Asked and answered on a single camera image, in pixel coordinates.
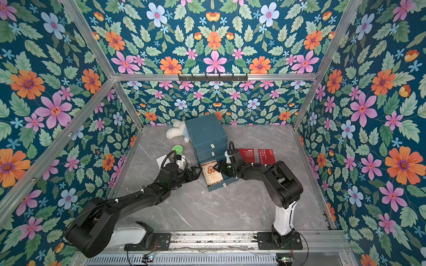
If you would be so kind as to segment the cream postcard orange print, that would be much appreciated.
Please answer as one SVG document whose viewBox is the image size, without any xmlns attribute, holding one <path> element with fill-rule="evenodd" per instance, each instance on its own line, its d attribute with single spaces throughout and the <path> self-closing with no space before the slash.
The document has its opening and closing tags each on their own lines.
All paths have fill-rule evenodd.
<svg viewBox="0 0 426 266">
<path fill-rule="evenodd" d="M 214 169 L 214 166 L 216 164 L 216 160 L 201 164 L 205 181 L 208 187 L 219 184 L 224 180 L 222 174 Z"/>
</svg>

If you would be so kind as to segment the red postcard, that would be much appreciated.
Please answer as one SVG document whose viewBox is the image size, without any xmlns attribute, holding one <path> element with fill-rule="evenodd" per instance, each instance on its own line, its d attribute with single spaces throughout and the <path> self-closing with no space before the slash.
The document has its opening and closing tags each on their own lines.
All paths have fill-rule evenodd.
<svg viewBox="0 0 426 266">
<path fill-rule="evenodd" d="M 254 149 L 240 149 L 240 154 L 245 164 L 254 164 L 256 162 Z"/>
<path fill-rule="evenodd" d="M 258 149 L 260 163 L 263 165 L 275 164 L 276 159 L 273 149 Z"/>
</svg>

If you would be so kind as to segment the teal drawer cabinet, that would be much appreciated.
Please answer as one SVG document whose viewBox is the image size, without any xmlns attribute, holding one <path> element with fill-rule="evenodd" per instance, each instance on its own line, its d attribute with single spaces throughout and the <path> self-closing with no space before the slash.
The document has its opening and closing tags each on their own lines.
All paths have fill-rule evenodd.
<svg viewBox="0 0 426 266">
<path fill-rule="evenodd" d="M 228 137 L 223 126 L 214 114 L 187 120 L 186 127 L 190 142 L 195 151 L 199 166 L 205 162 L 226 161 L 225 151 L 228 149 Z M 218 190 L 237 181 L 234 177 L 223 175 L 223 182 L 207 186 L 208 191 Z"/>
</svg>

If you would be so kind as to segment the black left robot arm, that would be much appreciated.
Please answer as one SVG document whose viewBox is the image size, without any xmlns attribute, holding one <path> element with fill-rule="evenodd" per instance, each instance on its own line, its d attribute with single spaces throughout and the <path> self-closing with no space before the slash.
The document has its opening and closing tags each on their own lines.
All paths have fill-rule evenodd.
<svg viewBox="0 0 426 266">
<path fill-rule="evenodd" d="M 84 207 L 83 212 L 65 230 L 63 237 L 87 258 L 100 254 L 107 247 L 123 244 L 138 244 L 151 230 L 143 222 L 136 226 L 116 227 L 121 219 L 164 202 L 173 190 L 197 180 L 202 173 L 199 166 L 189 166 L 186 162 L 180 168 L 177 161 L 181 156 L 176 151 L 167 155 L 172 162 L 163 161 L 153 183 L 140 190 L 121 197 L 101 199 L 95 197 Z"/>
</svg>

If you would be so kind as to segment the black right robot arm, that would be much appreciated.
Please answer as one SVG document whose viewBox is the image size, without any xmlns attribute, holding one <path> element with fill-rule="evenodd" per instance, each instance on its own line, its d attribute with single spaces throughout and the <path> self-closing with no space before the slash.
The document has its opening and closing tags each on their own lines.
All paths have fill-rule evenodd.
<svg viewBox="0 0 426 266">
<path fill-rule="evenodd" d="M 225 161 L 219 161 L 214 170 L 228 177 L 261 181 L 276 205 L 271 242 L 283 249 L 295 237 L 294 215 L 304 188 L 283 161 L 274 164 L 246 163 L 232 141 L 225 152 Z"/>
</svg>

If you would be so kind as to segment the green lidded air freshener can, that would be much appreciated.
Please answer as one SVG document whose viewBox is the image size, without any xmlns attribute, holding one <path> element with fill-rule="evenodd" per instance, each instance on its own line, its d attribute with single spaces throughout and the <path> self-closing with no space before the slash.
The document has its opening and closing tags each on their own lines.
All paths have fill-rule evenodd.
<svg viewBox="0 0 426 266">
<path fill-rule="evenodd" d="M 181 145 L 175 145 L 172 148 L 172 150 L 175 151 L 177 155 L 182 155 L 184 149 L 183 149 L 183 147 Z"/>
</svg>

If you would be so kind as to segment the white rectangular plastic box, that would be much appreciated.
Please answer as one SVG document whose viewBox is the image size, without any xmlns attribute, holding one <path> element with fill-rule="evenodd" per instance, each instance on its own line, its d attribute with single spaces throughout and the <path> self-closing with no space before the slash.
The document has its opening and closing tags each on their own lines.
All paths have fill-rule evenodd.
<svg viewBox="0 0 426 266">
<path fill-rule="evenodd" d="M 174 163 L 175 158 L 173 155 L 167 157 L 167 155 L 163 155 L 156 159 L 156 162 L 158 164 L 159 169 L 161 169 L 163 166 L 166 166 L 169 163 Z"/>
</svg>

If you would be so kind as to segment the white plush toy blue hoodie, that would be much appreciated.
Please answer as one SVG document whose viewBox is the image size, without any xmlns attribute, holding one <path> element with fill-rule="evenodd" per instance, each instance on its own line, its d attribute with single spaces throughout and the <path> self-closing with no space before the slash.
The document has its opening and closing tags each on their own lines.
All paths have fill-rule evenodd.
<svg viewBox="0 0 426 266">
<path fill-rule="evenodd" d="M 182 136 L 185 143 L 190 142 L 189 132 L 184 121 L 175 121 L 173 127 L 166 132 L 166 137 L 171 140 L 175 137 Z"/>
</svg>

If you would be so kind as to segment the metal hook rail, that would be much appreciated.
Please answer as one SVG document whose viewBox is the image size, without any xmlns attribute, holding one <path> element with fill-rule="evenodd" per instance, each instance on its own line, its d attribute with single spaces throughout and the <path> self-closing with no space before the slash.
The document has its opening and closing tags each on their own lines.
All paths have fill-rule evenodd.
<svg viewBox="0 0 426 266">
<path fill-rule="evenodd" d="M 245 82 L 247 74 L 178 74 L 180 82 Z"/>
</svg>

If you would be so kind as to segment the aluminium horizontal frame bar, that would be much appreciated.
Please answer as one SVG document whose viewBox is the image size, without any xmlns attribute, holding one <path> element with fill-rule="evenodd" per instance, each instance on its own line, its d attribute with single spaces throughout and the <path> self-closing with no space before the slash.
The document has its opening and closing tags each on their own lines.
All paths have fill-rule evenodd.
<svg viewBox="0 0 426 266">
<path fill-rule="evenodd" d="M 128 81 L 180 81 L 180 82 L 245 82 L 245 81 L 315 81 L 317 75 L 307 74 L 116 74 L 113 76 L 117 82 Z"/>
</svg>

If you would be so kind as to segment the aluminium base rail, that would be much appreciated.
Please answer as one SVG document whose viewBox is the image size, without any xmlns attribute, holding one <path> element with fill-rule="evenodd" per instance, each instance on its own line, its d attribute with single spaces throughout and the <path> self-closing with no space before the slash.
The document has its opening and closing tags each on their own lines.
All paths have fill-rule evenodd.
<svg viewBox="0 0 426 266">
<path fill-rule="evenodd" d="M 297 231 L 277 248 L 269 231 L 157 231 L 140 243 L 118 240 L 73 266 L 356 266 L 339 230 Z"/>
</svg>

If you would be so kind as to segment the aluminium corner frame post left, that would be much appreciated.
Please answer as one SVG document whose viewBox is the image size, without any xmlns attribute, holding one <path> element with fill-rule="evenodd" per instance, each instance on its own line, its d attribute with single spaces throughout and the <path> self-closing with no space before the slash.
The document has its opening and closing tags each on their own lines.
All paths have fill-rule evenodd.
<svg viewBox="0 0 426 266">
<path fill-rule="evenodd" d="M 92 29 L 90 28 L 88 22 L 86 21 L 77 3 L 75 1 L 62 1 L 62 4 L 64 5 L 64 8 L 67 10 L 69 16 L 71 17 L 72 21 L 76 25 L 83 39 L 85 40 L 88 48 L 91 50 L 91 52 L 95 56 L 95 59 L 99 63 L 99 66 L 102 68 L 105 74 L 105 77 L 107 78 L 107 81 L 112 82 L 112 85 L 110 87 L 113 86 L 115 92 L 118 94 L 118 96 L 122 100 L 123 105 L 128 111 L 128 114 L 132 118 L 133 123 L 136 125 L 136 127 L 139 130 L 142 130 L 143 124 L 136 112 L 134 105 L 132 104 L 127 93 L 125 92 L 121 82 L 116 78 L 117 73 L 112 68 L 105 53 L 102 51 L 98 41 L 96 40 L 92 32 Z"/>
</svg>

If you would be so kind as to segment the aluminium corner frame post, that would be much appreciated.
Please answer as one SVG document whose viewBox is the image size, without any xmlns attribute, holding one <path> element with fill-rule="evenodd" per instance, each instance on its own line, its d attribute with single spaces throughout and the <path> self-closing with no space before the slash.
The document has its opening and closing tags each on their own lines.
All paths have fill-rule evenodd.
<svg viewBox="0 0 426 266">
<path fill-rule="evenodd" d="M 99 66 L 102 68 L 105 74 L 105 77 L 107 78 L 107 81 L 112 82 L 112 85 L 110 87 L 113 86 L 115 92 L 118 94 L 118 96 L 122 100 L 123 105 L 128 111 L 128 114 L 132 118 L 133 123 L 136 125 L 136 127 L 139 130 L 142 130 L 143 124 L 136 112 L 134 105 L 132 104 L 127 93 L 125 92 L 121 82 L 116 78 L 117 73 L 112 68 L 105 53 L 102 51 L 98 41 L 96 40 L 92 32 L 92 29 L 90 28 L 88 22 L 86 21 L 77 3 L 75 1 L 62 1 L 62 4 L 64 5 L 64 8 L 67 10 L 69 16 L 71 17 L 72 21 L 76 25 L 83 39 L 85 40 L 88 48 L 91 50 L 91 52 L 95 56 L 95 59 L 99 63 Z"/>
<path fill-rule="evenodd" d="M 327 48 L 327 51 L 325 53 L 324 58 L 321 61 L 321 64 L 318 67 L 318 72 L 316 73 L 316 79 L 310 86 L 310 89 L 304 99 L 304 102 L 301 108 L 299 109 L 298 117 L 292 127 L 294 132 L 297 131 L 300 124 L 302 123 L 302 120 L 307 113 L 307 109 L 314 99 L 315 92 L 318 89 L 318 87 L 321 85 L 321 82 L 323 81 L 326 75 L 328 67 L 331 65 L 332 60 L 335 56 L 335 53 L 337 52 L 339 46 L 341 45 L 341 42 L 349 26 L 351 25 L 352 20 L 355 18 L 356 13 L 361 4 L 362 4 L 361 0 L 348 1 L 345 11 L 341 17 L 341 20 L 335 30 L 335 35 L 332 41 L 330 42 L 330 45 Z"/>
</svg>

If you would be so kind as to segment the aluminium corner frame post right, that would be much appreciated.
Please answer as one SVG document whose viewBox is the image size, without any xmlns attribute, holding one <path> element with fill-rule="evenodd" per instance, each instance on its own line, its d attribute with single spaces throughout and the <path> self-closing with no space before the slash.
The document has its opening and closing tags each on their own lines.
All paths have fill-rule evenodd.
<svg viewBox="0 0 426 266">
<path fill-rule="evenodd" d="M 327 48 L 327 51 L 325 53 L 324 58 L 321 61 L 321 64 L 318 67 L 318 72 L 316 73 L 316 79 L 310 86 L 310 89 L 304 99 L 304 102 L 301 108 L 299 109 L 298 117 L 292 127 L 294 132 L 297 131 L 300 124 L 302 123 L 302 120 L 307 113 L 307 109 L 314 99 L 315 92 L 318 89 L 318 87 L 321 85 L 321 82 L 323 81 L 326 75 L 328 67 L 331 65 L 332 60 L 335 56 L 335 53 L 337 52 L 339 46 L 341 45 L 341 42 L 349 26 L 351 25 L 352 20 L 355 18 L 356 13 L 361 4 L 362 4 L 361 0 L 348 1 L 345 11 L 341 17 L 341 20 L 335 30 L 335 35 L 332 41 L 330 42 L 330 45 Z"/>
</svg>

